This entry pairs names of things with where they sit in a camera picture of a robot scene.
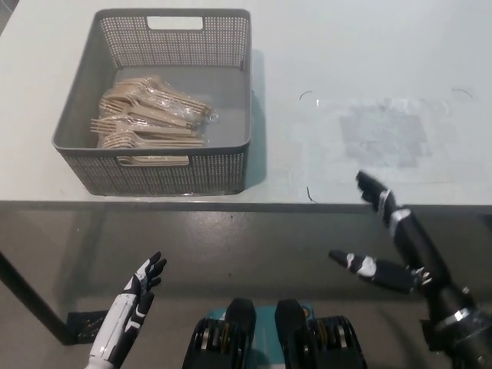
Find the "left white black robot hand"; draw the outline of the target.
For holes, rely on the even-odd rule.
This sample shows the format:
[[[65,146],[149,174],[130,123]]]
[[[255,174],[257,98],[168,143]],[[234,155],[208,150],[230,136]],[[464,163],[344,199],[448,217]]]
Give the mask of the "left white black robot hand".
[[[156,252],[130,277],[114,299],[95,337],[87,368],[120,368],[150,311],[167,260]]]

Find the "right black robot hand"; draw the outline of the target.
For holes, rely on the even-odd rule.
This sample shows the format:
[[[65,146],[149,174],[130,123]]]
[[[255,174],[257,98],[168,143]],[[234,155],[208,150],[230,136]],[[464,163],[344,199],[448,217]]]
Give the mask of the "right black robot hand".
[[[476,303],[454,283],[414,212],[399,205],[393,191],[367,172],[359,171],[356,181],[363,200],[381,219],[404,263],[341,250],[329,251],[329,258],[367,283],[403,294],[420,292],[430,321],[439,329],[472,317],[477,312]]]

